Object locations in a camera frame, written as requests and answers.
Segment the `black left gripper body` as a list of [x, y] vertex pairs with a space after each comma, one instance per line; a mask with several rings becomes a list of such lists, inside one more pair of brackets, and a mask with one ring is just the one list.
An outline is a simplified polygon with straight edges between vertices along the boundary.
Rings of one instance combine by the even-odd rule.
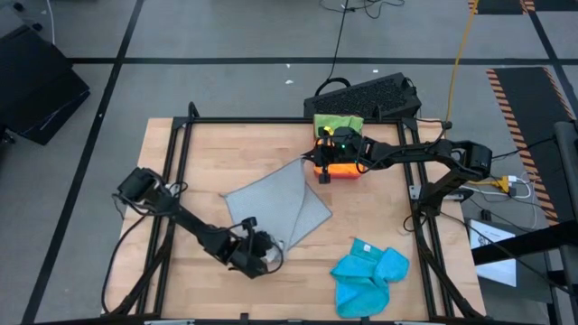
[[234, 226], [241, 227], [245, 235], [230, 231], [231, 247], [227, 257], [229, 271], [239, 271], [250, 279], [272, 273], [267, 271], [264, 257], [274, 246], [269, 241], [270, 235], [264, 230], [257, 230], [256, 226], [255, 217], [245, 218]]

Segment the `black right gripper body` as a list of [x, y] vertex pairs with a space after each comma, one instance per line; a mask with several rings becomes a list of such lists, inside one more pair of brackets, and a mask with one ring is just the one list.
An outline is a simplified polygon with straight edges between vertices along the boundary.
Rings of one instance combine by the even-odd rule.
[[332, 177], [328, 174], [328, 165], [334, 163], [355, 163], [360, 173], [364, 167], [358, 167], [357, 154], [360, 147], [361, 134], [350, 127], [338, 127], [333, 135], [324, 134], [322, 144], [316, 144], [313, 152], [318, 154], [315, 166], [322, 167], [322, 174], [317, 176], [320, 184], [328, 184]]

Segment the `orange microfiber towel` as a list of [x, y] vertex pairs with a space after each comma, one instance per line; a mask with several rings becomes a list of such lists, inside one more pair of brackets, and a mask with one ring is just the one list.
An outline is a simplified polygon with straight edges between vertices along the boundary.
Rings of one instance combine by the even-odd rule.
[[[322, 144], [321, 138], [316, 139], [316, 144]], [[322, 174], [322, 167], [313, 166], [313, 173], [316, 176]], [[328, 174], [338, 179], [357, 179], [361, 176], [355, 163], [334, 163], [328, 165]]]

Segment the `bright green microfiber towel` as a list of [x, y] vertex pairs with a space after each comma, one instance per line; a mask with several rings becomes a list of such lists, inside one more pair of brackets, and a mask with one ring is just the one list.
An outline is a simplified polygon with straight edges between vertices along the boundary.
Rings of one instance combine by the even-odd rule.
[[364, 125], [364, 119], [360, 116], [339, 116], [315, 114], [313, 116], [313, 131], [315, 137], [320, 137], [320, 128], [329, 127], [332, 131], [338, 127], [350, 127], [356, 132], [360, 132]]

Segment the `grey microfiber towel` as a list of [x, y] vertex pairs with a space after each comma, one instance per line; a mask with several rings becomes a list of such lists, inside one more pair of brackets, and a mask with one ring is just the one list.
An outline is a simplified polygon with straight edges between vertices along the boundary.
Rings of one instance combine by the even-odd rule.
[[281, 256], [332, 217], [331, 210], [308, 184], [304, 160], [295, 159], [252, 183], [222, 195], [232, 221], [254, 217], [275, 245], [266, 251], [267, 262]]

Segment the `blue microfiber towel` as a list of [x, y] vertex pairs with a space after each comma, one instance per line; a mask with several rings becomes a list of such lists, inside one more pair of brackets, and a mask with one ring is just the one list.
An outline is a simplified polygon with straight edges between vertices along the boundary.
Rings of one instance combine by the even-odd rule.
[[[363, 246], [371, 246], [370, 252]], [[390, 302], [389, 284], [403, 281], [409, 260], [392, 247], [382, 250], [355, 238], [350, 252], [331, 269], [335, 281], [335, 310], [343, 319], [381, 313]]]

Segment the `black perforated computer case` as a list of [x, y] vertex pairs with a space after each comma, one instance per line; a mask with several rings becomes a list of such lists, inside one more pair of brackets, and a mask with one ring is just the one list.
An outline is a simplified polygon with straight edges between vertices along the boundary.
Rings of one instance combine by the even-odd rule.
[[357, 85], [330, 79], [303, 102], [303, 115], [354, 115], [365, 119], [413, 117], [421, 108], [413, 81], [398, 72]]

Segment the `yellow plug connector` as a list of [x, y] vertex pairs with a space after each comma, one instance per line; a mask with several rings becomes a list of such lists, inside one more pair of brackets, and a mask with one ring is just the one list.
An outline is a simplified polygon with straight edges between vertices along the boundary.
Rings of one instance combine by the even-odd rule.
[[500, 178], [493, 178], [489, 181], [471, 181], [473, 185], [488, 185], [497, 188], [498, 190], [509, 193], [510, 188], [510, 178], [508, 176], [502, 176]]

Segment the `hazard-striped black floor mat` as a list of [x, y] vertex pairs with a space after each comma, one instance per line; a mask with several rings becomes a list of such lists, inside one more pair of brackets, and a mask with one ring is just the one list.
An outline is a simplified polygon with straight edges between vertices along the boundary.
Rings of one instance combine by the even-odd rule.
[[478, 0], [475, 14], [578, 12], [578, 0]]
[[536, 199], [553, 226], [574, 218], [555, 123], [573, 121], [573, 113], [545, 67], [486, 70], [499, 109], [506, 120], [515, 152], [531, 182]]

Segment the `white printed sheet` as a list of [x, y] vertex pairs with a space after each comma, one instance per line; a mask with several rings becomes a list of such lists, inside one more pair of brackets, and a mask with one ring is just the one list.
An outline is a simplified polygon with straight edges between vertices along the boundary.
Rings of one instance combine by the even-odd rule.
[[[494, 242], [510, 239], [516, 235], [486, 223], [472, 219], [469, 222], [471, 249], [491, 246]], [[514, 259], [493, 262], [476, 267], [477, 276], [510, 287], [517, 286], [517, 263]]]

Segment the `black stand beam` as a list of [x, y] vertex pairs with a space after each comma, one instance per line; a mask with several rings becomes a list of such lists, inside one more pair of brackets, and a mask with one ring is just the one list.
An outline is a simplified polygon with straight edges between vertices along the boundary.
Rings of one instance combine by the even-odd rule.
[[578, 325], [578, 120], [555, 123], [555, 142], [564, 171], [573, 216], [557, 225], [472, 250], [474, 264], [485, 265], [536, 253], [557, 250], [563, 268], [547, 274], [549, 287], [566, 289]]

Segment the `large black case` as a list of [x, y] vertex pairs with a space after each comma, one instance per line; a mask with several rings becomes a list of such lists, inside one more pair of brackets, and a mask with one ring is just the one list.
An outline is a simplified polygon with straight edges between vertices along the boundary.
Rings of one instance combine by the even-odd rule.
[[0, 127], [46, 145], [90, 95], [69, 60], [21, 26], [0, 38]]

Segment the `black metal table frame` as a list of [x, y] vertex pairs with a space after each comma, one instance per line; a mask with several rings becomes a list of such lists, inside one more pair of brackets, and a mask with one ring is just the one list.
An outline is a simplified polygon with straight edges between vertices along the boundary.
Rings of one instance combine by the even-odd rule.
[[[312, 135], [312, 121], [302, 117], [201, 117], [188, 134], [179, 117], [152, 118], [138, 162], [182, 175], [188, 185], [183, 205], [206, 222], [228, 224], [224, 194], [309, 151]], [[330, 270], [360, 238], [393, 247], [410, 261], [406, 279], [390, 288], [391, 302], [381, 320], [458, 315], [457, 303], [419, 255], [408, 221], [409, 186], [438, 180], [445, 173], [438, 162], [413, 163], [321, 185], [307, 171], [307, 181], [332, 217], [291, 249], [278, 272], [256, 279], [229, 271], [178, 227], [166, 279], [154, 276], [150, 282], [150, 293], [163, 290], [163, 300], [149, 298], [144, 311], [166, 319], [216, 323], [238, 320], [242, 314], [253, 322], [337, 320]]]

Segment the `silver base bracket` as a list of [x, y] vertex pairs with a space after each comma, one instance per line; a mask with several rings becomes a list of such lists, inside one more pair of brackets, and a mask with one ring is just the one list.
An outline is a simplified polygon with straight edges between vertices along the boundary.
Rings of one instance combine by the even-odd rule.
[[[418, 200], [421, 194], [421, 186], [420, 185], [410, 185], [409, 189], [409, 196], [411, 200]], [[459, 188], [454, 190], [450, 194], [447, 194], [443, 199], [444, 200], [453, 200], [463, 202], [469, 199], [473, 195], [473, 190], [467, 190], [464, 188]]]

